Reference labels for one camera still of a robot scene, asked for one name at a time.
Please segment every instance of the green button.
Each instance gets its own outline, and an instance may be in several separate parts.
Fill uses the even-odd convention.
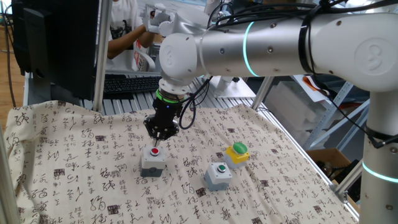
[[[236,142],[233,147],[235,152],[238,154],[245,154],[248,152],[248,148],[240,142]]]
[[[217,170],[220,171],[220,172],[225,172],[226,167],[224,165],[219,165]]]

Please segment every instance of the table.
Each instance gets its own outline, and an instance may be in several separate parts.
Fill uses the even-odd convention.
[[[109,73],[118,74],[117,71],[111,71]],[[142,73],[142,72],[132,72],[128,73],[128,77],[135,77],[135,76],[144,76],[144,75],[159,75],[158,73]],[[201,78],[197,78],[193,81],[190,85],[191,91],[196,91],[200,85],[203,84]],[[240,104],[244,104],[247,106],[251,106],[253,101],[250,99],[216,99],[213,96],[213,93],[209,93],[209,95],[205,98],[203,103],[199,106],[200,108],[229,108],[232,106],[237,106]],[[136,93],[134,94],[133,100],[104,100],[103,101],[103,111],[102,114],[105,115],[113,115],[113,114],[120,114],[120,113],[132,113],[133,111],[140,111],[146,109],[153,109],[152,102],[154,100],[154,95],[152,93]],[[92,108],[92,103],[88,100],[81,100],[81,106],[87,109]],[[266,110],[262,110],[266,108],[263,104],[260,105],[259,114],[265,117],[268,121],[270,121],[273,125],[277,126],[281,129],[286,136],[292,141],[292,144],[298,150],[298,152],[306,158],[306,160],[311,164],[311,166],[317,171],[320,175],[322,180],[331,185],[330,180],[325,177],[323,172],[316,166],[316,164],[309,158],[307,153],[295,142],[295,140],[290,136],[290,134],[283,128],[282,125],[275,119],[275,117]],[[354,217],[358,219],[358,213],[349,205],[346,204],[345,207],[353,214]]]
[[[245,105],[198,109],[191,129],[161,143],[162,177],[140,177],[151,113],[101,116],[61,101],[13,109],[5,137],[22,221],[357,223],[289,138]],[[206,168],[237,141],[247,166],[210,192]]]

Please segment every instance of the teal light ring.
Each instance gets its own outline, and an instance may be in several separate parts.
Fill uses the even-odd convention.
[[[374,172],[374,171],[372,171],[371,169],[369,169],[368,167],[366,167],[364,162],[362,163],[362,165],[363,165],[363,168],[364,168],[368,173],[372,174],[373,176],[378,177],[378,178],[380,178],[380,179],[382,179],[382,180],[386,180],[386,181],[389,181],[389,182],[393,182],[393,183],[398,184],[398,179],[395,179],[395,178],[392,178],[392,177],[386,177],[385,175],[378,174],[377,172]]]
[[[250,30],[250,27],[251,27],[253,24],[254,24],[254,22],[251,22],[251,23],[248,25],[248,28],[246,29],[246,32],[244,33],[244,38],[243,38],[243,59],[244,59],[244,63],[246,64],[246,66],[247,66],[249,72],[250,72],[252,75],[254,75],[255,77],[258,77],[258,75],[256,75],[256,74],[254,73],[254,71],[251,69],[251,67],[250,67],[250,65],[249,65],[248,53],[246,52],[246,45],[247,45],[247,42],[248,42],[249,30]]]

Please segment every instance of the keyboard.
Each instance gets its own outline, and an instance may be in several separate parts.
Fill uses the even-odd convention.
[[[104,94],[156,91],[162,77],[105,78]]]

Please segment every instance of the computer monitor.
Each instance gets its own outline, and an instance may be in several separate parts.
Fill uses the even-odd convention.
[[[100,0],[12,2],[14,53],[21,69],[33,73],[35,94],[45,100],[71,101],[65,100],[67,95],[92,99],[99,4]]]

